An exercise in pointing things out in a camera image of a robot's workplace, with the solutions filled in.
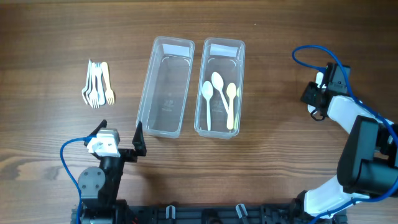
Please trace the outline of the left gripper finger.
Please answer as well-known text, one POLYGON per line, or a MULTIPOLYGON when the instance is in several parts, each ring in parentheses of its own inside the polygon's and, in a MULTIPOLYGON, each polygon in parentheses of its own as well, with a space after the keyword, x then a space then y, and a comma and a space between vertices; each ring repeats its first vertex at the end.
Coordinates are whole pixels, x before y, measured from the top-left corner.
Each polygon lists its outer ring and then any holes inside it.
POLYGON ((141 121, 139 121, 137 124, 136 132, 134 133, 134 137, 132 139, 132 144, 134 146, 134 150, 137 156, 146 156, 147 149, 144 140, 144 133, 141 121))
POLYGON ((101 128, 106 128, 107 127, 107 121, 104 119, 100 124, 85 138, 84 140, 84 146, 87 146, 88 143, 91 141, 92 138, 96 137, 97 133, 101 128))

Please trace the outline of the white plastic spoon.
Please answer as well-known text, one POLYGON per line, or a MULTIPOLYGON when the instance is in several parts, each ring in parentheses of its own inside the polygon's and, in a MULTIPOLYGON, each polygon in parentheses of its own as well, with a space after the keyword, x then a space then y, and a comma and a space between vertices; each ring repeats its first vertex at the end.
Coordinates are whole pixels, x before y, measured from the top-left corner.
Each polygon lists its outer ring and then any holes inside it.
POLYGON ((224 108, 225 108, 226 112, 229 113, 229 107, 228 107, 226 98, 223 93, 224 82, 223 82, 221 75, 218 72, 213 72, 211 75, 211 82, 212 82, 213 87, 219 91, 224 108))
POLYGON ((207 129, 211 130, 211 110, 210 110, 210 100, 213 96, 213 85, 209 81, 205 81, 203 83, 201 93, 206 100, 206 122, 207 129))
POLYGON ((308 112, 311 113, 312 111, 315 110, 315 107, 311 106, 311 105, 307 105, 307 109, 308 109, 308 112))
POLYGON ((318 72, 316 75, 315 83, 317 84, 318 87, 322 85, 323 76, 324 74, 322 72, 318 72))

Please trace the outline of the cream plastic spoon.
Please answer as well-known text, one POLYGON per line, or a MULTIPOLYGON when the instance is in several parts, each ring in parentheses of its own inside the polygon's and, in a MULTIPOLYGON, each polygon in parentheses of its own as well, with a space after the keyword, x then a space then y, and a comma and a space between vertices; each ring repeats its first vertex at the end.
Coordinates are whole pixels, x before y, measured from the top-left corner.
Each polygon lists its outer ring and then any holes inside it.
POLYGON ((234 126, 234 98, 237 94, 236 85, 234 83, 230 83, 227 87, 226 93, 229 98, 228 118, 226 126, 229 130, 232 130, 234 126))

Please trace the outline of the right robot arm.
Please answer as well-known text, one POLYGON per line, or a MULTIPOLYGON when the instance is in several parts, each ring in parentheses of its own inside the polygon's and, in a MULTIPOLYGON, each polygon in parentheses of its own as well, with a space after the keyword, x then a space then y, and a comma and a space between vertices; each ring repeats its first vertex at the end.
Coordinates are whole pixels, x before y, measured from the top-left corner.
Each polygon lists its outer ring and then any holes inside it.
POLYGON ((301 96, 315 121, 329 118, 348 134, 336 175, 316 189, 304 190, 289 208, 290 222, 333 220, 347 207, 397 196, 397 144, 392 121, 382 122, 348 94, 349 66, 328 63, 301 96))

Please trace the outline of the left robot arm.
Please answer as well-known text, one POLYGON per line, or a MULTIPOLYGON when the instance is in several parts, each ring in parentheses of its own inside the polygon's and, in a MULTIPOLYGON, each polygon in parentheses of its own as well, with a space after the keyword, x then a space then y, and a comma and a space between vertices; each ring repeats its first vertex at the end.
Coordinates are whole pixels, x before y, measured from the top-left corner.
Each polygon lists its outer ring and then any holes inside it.
POLYGON ((77 180, 80 202, 72 210, 72 223, 138 223, 138 217, 124 199, 117 199, 124 165, 147 154, 142 123, 132 139, 133 149, 121 149, 117 129, 108 128, 104 119, 84 140, 88 152, 99 166, 85 169, 77 180))

